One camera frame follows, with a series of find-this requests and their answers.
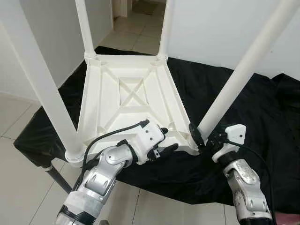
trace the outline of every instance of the black cable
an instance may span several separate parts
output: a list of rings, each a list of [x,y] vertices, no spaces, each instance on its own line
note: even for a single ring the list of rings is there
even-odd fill
[[[261,161],[262,161],[262,164],[264,165],[264,167],[266,168],[266,171],[267,171],[267,174],[268,174],[268,177],[269,177],[269,187],[270,187],[270,206],[271,206],[271,215],[273,217],[273,224],[274,225],[277,225],[276,223],[276,217],[275,217],[275,207],[274,207],[274,200],[273,200],[273,179],[272,179],[272,176],[271,176],[271,173],[270,173],[270,170],[268,168],[268,165],[267,163],[265,162],[265,160],[263,159],[262,156],[260,156],[256,151],[252,150],[251,148],[245,146],[245,145],[242,145],[242,144],[238,144],[238,143],[235,143],[235,142],[231,142],[229,140],[226,140],[225,143],[228,143],[228,144],[232,144],[232,145],[235,145],[235,146],[238,146],[240,148],[244,148],[244,149],[247,149],[249,150],[250,152],[252,152],[253,154],[255,154]]]
[[[96,143],[97,141],[105,138],[105,137],[108,137],[110,135],[114,135],[116,133],[120,133],[120,132],[123,132],[123,131],[126,131],[126,130],[130,130],[130,129],[133,129],[135,127],[138,127],[139,125],[141,126],[145,126],[149,123],[149,120],[144,120],[144,121],[140,121],[132,126],[129,126],[129,127],[125,127],[125,128],[122,128],[122,129],[119,129],[119,130],[115,130],[115,131],[112,131],[110,133],[107,133],[107,134],[104,134],[100,137],[97,137],[95,138],[89,145],[88,147],[86,148],[86,151],[84,153],[84,157],[83,157],[83,162],[82,162],[82,169],[81,169],[81,174],[80,176],[78,177],[76,183],[74,184],[73,188],[72,188],[72,191],[75,191],[77,190],[77,188],[79,187],[79,185],[82,183],[83,181],[83,177],[84,177],[84,173],[87,171],[87,168],[86,168],[86,160],[87,160],[87,157],[88,157],[88,153],[92,147],[92,145],[94,143]],[[97,155],[92,159],[92,160],[96,160],[96,158],[101,154],[101,152],[97,153]]]

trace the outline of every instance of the white cylindrical leg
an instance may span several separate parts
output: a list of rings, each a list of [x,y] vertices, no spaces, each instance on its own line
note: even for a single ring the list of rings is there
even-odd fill
[[[238,63],[227,83],[200,122],[198,129],[204,140],[211,134],[223,115],[253,75],[257,65],[269,52],[299,7],[300,0],[281,0],[246,54]]]
[[[170,39],[172,19],[173,19],[173,5],[174,5],[174,0],[167,0],[165,6],[164,24],[161,32],[159,51],[157,54],[157,58],[159,58],[160,60],[165,60],[168,58],[167,50],[168,50],[168,42]]]
[[[92,59],[96,56],[96,53],[94,50],[92,35],[90,33],[90,24],[86,11],[85,1],[75,0],[75,2],[84,45],[84,57]]]
[[[83,143],[52,79],[18,0],[1,1],[0,17],[12,49],[46,111],[70,162],[83,160]]]

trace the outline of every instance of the black cloth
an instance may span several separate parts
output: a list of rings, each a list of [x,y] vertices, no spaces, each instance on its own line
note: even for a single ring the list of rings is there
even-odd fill
[[[106,47],[99,54],[140,55]],[[232,73],[231,69],[169,58],[168,67],[189,119],[199,124]],[[83,62],[59,89],[77,127],[86,65]],[[245,145],[262,155],[274,179],[275,208],[300,213],[300,82],[280,74],[273,79],[254,74],[227,111],[221,125],[247,126]],[[47,167],[54,158],[64,159],[65,149],[41,107],[15,141],[15,147],[37,166]],[[240,150],[261,178],[267,200],[267,173],[260,161]],[[232,204],[232,193],[221,168],[210,152],[191,156],[175,152],[167,159],[132,165],[118,180],[182,202]]]

